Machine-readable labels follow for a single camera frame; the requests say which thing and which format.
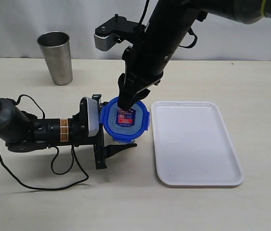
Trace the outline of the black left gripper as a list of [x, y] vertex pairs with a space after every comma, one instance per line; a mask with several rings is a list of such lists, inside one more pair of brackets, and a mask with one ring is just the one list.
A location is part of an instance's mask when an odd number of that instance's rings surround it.
[[[100, 102], [101, 94], [94, 94], [91, 97], [98, 102], [99, 118], [102, 109]], [[95, 166], [96, 169], [106, 169], [105, 158], [110, 158], [115, 154], [127, 150], [129, 148], [137, 147], [136, 143], [116, 144], [104, 146], [103, 127], [99, 123], [99, 131], [94, 137], [87, 137], [84, 130], [81, 129], [79, 122], [79, 112], [72, 118], [72, 144], [76, 147], [82, 145], [92, 145], [94, 149]]]

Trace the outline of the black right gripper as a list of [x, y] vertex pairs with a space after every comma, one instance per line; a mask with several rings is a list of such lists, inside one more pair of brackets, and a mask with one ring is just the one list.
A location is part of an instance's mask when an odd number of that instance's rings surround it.
[[123, 16], [115, 16], [95, 29], [97, 35], [116, 34], [116, 44], [128, 41], [132, 45], [127, 47], [122, 55], [125, 61], [125, 71], [118, 78], [119, 95], [117, 105], [131, 108], [138, 101], [146, 98], [151, 85], [160, 83], [163, 73], [153, 72], [155, 57], [148, 51], [145, 38], [145, 26], [137, 22], [128, 21]]

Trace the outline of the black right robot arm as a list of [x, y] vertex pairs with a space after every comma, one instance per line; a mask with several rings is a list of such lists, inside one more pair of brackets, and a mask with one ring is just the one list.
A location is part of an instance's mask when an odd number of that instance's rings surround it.
[[118, 106], [124, 110], [149, 95], [149, 87], [158, 85], [163, 71], [192, 25], [208, 14], [246, 25], [262, 18], [271, 19], [271, 0], [160, 0], [148, 23], [132, 22], [115, 15], [95, 29], [95, 46], [108, 51], [128, 41], [123, 52], [125, 71], [118, 78]]

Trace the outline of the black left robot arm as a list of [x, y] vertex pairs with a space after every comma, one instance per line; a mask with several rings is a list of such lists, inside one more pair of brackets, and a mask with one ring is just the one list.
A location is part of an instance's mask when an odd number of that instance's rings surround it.
[[38, 118], [17, 108], [20, 99], [0, 98], [0, 138], [10, 152], [27, 153], [50, 147], [92, 145], [96, 169], [105, 169], [105, 160], [135, 143], [104, 145], [103, 126], [99, 122], [105, 103], [101, 95], [84, 97], [79, 112], [71, 118]]

